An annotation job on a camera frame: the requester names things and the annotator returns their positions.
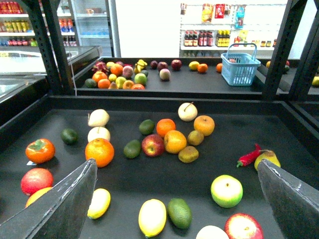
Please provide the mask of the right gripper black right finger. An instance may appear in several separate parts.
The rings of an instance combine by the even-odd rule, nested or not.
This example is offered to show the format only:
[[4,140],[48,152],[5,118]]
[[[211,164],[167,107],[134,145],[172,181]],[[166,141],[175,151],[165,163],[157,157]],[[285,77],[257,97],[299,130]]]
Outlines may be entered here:
[[258,165],[258,178],[284,237],[317,239],[319,191],[266,159]]

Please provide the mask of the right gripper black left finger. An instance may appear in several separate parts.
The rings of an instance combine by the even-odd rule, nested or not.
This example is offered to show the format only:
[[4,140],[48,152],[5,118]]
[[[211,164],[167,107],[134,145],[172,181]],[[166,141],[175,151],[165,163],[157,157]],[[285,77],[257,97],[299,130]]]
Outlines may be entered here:
[[97,179],[90,159],[0,226],[2,239],[77,239],[81,235]]

